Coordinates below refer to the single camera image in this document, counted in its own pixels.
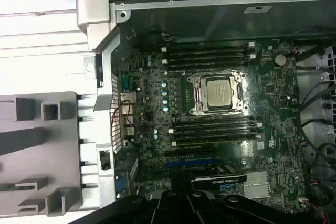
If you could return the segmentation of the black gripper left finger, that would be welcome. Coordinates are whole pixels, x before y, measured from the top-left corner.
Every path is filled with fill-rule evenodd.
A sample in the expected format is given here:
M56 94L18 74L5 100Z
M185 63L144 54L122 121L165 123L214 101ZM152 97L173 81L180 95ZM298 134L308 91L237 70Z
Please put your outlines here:
M117 200L72 223L179 223L182 195L157 191L151 200L131 195Z

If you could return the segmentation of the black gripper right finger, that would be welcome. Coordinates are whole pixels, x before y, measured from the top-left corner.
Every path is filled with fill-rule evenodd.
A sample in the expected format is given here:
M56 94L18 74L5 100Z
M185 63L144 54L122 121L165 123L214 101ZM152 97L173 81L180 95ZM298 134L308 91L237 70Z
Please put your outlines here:
M240 195L222 201L205 191L186 196L196 223L327 223L310 213L287 214Z

